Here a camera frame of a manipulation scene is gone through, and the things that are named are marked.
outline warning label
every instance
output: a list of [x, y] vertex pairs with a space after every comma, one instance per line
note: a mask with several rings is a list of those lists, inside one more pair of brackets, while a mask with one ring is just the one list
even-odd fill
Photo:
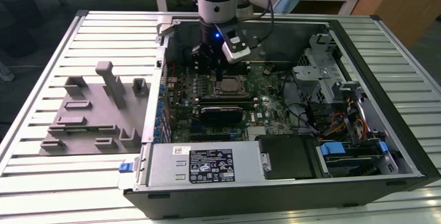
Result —
[[190, 151], [189, 169], [193, 184], [235, 182], [232, 149]]

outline blue release tab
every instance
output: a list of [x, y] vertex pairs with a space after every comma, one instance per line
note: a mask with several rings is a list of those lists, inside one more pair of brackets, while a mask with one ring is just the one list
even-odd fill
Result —
[[122, 163], [118, 171], [120, 173], [134, 172], [134, 163]]
[[388, 145], [384, 141], [380, 141], [379, 145], [384, 153], [390, 151]]
[[329, 154], [347, 153], [344, 143], [341, 142], [327, 142], [320, 146], [324, 156]]

